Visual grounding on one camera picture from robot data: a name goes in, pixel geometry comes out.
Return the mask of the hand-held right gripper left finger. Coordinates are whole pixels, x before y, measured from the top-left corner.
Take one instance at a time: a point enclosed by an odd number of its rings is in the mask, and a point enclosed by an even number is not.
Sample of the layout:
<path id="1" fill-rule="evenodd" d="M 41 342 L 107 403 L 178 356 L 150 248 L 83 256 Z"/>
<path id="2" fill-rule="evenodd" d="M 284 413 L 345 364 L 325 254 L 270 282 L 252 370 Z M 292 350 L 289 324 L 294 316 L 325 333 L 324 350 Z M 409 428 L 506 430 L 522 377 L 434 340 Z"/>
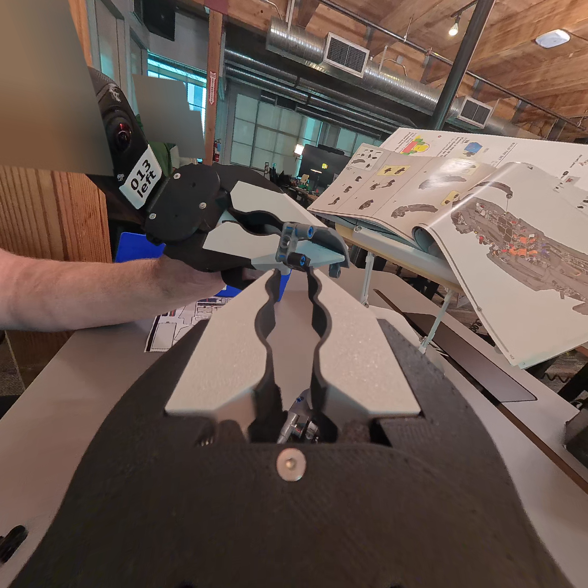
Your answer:
<path id="1" fill-rule="evenodd" d="M 237 422 L 251 442 L 277 442 L 284 423 L 267 337 L 275 328 L 281 273 L 266 272 L 215 312 L 165 410 Z"/>

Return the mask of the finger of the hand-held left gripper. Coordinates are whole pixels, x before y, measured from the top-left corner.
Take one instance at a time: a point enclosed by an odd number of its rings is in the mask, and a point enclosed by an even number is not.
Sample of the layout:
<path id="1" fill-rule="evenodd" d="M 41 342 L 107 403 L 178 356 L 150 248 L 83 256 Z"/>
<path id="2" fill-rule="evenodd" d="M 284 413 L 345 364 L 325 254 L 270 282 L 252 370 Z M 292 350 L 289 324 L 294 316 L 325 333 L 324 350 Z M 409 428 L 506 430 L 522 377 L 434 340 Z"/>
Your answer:
<path id="1" fill-rule="evenodd" d="M 256 270 L 279 269 L 281 272 L 290 272 L 275 259 L 279 241 L 278 234 L 254 235 L 239 223 L 226 221 L 208 233 L 203 249 L 249 259 Z M 296 247 L 297 253 L 308 254 L 313 261 L 319 261 L 319 251 L 319 246 L 313 245 L 311 240 L 299 241 Z"/>
<path id="2" fill-rule="evenodd" d="M 246 230 L 281 230 L 286 222 L 325 227 L 290 196 L 241 180 L 231 189 L 228 221 Z"/>

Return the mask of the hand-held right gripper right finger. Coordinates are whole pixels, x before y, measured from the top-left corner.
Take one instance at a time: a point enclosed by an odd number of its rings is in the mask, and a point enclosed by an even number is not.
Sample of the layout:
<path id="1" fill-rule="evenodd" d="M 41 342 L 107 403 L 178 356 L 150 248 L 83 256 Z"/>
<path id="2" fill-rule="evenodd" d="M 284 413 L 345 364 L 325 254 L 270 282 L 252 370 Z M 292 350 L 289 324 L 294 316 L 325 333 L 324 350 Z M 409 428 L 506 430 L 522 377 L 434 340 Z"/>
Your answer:
<path id="1" fill-rule="evenodd" d="M 311 375 L 314 443 L 334 443 L 345 427 L 418 421 L 422 410 L 374 314 L 321 271 L 307 273 L 311 325 L 319 337 Z"/>

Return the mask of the grey lego beam blue pins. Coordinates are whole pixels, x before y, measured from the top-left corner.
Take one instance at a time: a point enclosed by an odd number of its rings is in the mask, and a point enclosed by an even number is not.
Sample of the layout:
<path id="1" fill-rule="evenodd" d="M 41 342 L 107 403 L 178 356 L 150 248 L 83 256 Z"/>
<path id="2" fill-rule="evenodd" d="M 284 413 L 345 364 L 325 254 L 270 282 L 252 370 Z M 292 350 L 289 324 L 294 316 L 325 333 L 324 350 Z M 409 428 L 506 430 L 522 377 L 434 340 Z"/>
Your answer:
<path id="1" fill-rule="evenodd" d="M 315 227 L 311 224 L 285 222 L 275 255 L 276 261 L 290 270 L 307 271 L 313 263 L 317 265 L 317 261 L 313 261 L 308 254 L 296 252 L 298 242 L 310 241 L 314 231 Z"/>

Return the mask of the dark grey curved lego panel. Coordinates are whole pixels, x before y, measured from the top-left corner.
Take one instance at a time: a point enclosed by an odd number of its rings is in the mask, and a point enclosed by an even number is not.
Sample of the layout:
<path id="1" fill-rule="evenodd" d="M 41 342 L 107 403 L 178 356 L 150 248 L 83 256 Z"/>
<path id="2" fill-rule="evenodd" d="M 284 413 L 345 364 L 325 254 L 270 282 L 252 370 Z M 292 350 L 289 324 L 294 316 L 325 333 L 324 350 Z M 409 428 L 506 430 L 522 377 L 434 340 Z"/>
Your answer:
<path id="1" fill-rule="evenodd" d="M 338 279 L 341 268 L 349 268 L 349 248 L 343 238 L 334 229 L 326 226 L 314 226 L 311 239 L 313 245 L 320 248 L 319 261 L 313 261 L 316 267 L 329 266 L 329 277 Z"/>

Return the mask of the lego instruction booklet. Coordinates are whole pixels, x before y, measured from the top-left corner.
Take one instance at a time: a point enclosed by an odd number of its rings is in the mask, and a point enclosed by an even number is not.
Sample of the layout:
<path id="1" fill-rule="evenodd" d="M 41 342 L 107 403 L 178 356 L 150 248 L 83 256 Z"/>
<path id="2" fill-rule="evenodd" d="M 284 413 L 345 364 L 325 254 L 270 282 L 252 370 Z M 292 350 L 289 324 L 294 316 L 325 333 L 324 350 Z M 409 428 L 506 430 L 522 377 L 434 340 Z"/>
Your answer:
<path id="1" fill-rule="evenodd" d="M 587 342 L 587 191 L 539 165 L 363 145 L 310 209 L 433 246 L 512 365 Z"/>

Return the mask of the blue plastic bin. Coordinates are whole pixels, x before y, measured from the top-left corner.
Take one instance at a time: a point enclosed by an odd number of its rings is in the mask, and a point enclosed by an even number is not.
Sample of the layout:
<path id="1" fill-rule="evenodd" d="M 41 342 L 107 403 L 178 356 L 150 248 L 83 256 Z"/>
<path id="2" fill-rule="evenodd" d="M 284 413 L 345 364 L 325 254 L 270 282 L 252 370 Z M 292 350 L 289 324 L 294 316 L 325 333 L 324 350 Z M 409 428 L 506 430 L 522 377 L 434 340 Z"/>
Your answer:
<path id="1" fill-rule="evenodd" d="M 164 249 L 165 244 L 155 245 L 150 242 L 144 234 L 122 232 L 119 236 L 114 262 L 122 263 L 138 259 L 158 259 L 164 253 Z M 289 278 L 290 274 L 281 276 L 278 301 L 283 297 Z M 223 290 L 219 291 L 215 296 L 221 298 L 234 298 L 240 293 L 240 291 L 240 289 L 234 288 L 233 286 L 225 286 Z"/>

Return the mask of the black monitor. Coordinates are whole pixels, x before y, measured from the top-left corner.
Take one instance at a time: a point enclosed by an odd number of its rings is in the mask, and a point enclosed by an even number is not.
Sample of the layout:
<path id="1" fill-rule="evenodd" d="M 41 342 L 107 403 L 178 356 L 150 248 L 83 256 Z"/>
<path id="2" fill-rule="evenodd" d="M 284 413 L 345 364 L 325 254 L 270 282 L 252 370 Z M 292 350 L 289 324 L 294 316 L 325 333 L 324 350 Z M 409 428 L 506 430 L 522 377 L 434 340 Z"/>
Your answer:
<path id="1" fill-rule="evenodd" d="M 349 163 L 350 157 L 345 154 L 326 151 L 325 149 L 306 144 L 302 152 L 298 177 L 309 175 L 309 179 L 317 186 L 327 188 Z"/>

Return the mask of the white sticker sheet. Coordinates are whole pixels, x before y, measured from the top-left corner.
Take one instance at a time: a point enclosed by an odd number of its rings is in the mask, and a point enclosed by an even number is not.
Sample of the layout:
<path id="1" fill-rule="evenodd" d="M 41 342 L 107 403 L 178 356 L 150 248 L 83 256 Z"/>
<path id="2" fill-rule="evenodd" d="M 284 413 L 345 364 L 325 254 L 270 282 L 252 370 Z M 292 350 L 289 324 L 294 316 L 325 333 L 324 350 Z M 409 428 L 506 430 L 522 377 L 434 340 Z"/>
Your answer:
<path id="1" fill-rule="evenodd" d="M 210 317 L 232 298 L 214 296 L 201 299 L 157 316 L 146 340 L 145 352 L 165 352 L 196 324 Z"/>

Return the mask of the pale book stand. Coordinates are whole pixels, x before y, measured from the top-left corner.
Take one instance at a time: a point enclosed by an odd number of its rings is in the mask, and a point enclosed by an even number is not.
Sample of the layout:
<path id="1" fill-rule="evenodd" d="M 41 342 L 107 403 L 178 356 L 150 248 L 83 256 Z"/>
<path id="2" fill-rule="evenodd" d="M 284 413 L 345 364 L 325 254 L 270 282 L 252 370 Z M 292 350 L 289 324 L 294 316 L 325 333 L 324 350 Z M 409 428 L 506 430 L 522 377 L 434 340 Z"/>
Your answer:
<path id="1" fill-rule="evenodd" d="M 432 282 L 443 285 L 447 289 L 443 306 L 441 310 L 438 311 L 437 317 L 433 326 L 430 328 L 428 335 L 423 339 L 419 346 L 419 351 L 424 354 L 440 325 L 452 294 L 454 292 L 464 292 L 449 264 L 444 259 L 439 259 L 433 255 L 422 252 L 418 248 L 390 239 L 381 233 L 372 231 L 360 225 L 351 227 L 337 222 L 335 227 L 336 231 L 343 239 L 366 249 L 370 254 L 366 260 L 362 298 L 360 299 L 362 303 L 367 301 L 371 270 L 373 268 L 372 257 L 374 256 L 385 258 L 387 261 L 395 263 L 397 266 L 407 268 L 416 275 L 420 275 Z"/>

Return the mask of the white vent grille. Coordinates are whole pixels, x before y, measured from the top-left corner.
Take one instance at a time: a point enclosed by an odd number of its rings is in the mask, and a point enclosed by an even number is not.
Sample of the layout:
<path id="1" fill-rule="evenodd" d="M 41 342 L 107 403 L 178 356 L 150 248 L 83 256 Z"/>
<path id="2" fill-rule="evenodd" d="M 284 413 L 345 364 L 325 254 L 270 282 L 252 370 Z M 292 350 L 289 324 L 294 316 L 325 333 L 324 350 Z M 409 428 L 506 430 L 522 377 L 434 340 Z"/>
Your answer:
<path id="1" fill-rule="evenodd" d="M 370 53 L 366 48 L 329 32 L 325 40 L 322 63 L 338 68 L 350 75 L 363 78 L 369 55 Z"/>
<path id="2" fill-rule="evenodd" d="M 488 124 L 495 107 L 473 99 L 470 96 L 462 96 L 455 100 L 457 108 L 454 122 L 460 128 L 483 129 Z"/>

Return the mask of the black steel column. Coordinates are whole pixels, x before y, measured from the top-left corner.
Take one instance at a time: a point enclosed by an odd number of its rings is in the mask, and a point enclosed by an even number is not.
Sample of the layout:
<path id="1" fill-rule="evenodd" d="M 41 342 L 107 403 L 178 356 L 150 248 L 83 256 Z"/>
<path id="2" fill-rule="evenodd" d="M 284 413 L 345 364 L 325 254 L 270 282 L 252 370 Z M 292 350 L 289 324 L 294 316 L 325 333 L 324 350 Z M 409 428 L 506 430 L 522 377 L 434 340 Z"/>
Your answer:
<path id="1" fill-rule="evenodd" d="M 445 86 L 431 116 L 430 129 L 440 130 L 443 128 L 494 4 L 495 1 L 476 2 Z"/>

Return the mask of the white printed instruction sheet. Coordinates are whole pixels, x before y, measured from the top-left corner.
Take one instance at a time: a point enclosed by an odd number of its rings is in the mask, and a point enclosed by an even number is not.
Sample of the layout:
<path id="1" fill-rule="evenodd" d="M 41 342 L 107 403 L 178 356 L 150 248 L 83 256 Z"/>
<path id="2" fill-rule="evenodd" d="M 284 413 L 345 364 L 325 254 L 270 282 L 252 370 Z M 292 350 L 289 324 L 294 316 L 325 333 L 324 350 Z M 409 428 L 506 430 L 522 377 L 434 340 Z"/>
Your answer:
<path id="1" fill-rule="evenodd" d="M 441 130 L 400 128 L 381 145 L 411 156 L 461 158 L 499 167 L 509 162 L 538 166 L 565 185 L 587 190 L 587 145 Z"/>

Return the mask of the black plastic clip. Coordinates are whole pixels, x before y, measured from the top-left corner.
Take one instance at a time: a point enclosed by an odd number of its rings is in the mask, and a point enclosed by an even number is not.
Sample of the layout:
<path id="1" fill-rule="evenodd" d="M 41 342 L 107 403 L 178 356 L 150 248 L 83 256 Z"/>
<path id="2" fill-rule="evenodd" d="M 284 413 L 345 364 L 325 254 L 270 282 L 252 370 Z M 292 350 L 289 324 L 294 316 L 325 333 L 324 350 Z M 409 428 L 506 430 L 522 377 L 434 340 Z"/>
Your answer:
<path id="1" fill-rule="evenodd" d="M 28 530 L 24 525 L 17 525 L 6 536 L 1 536 L 1 566 L 10 560 L 27 536 Z"/>

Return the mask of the white round ceiling device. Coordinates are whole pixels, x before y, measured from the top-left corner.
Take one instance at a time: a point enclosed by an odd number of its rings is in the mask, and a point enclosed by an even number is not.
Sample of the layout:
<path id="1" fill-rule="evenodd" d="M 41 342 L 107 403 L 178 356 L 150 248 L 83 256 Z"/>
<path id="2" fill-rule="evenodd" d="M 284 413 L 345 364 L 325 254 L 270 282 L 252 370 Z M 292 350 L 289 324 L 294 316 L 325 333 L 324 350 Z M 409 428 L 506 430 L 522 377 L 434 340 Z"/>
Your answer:
<path id="1" fill-rule="evenodd" d="M 554 29 L 536 37 L 535 43 L 545 49 L 559 47 L 571 40 L 571 34 L 563 29 Z"/>

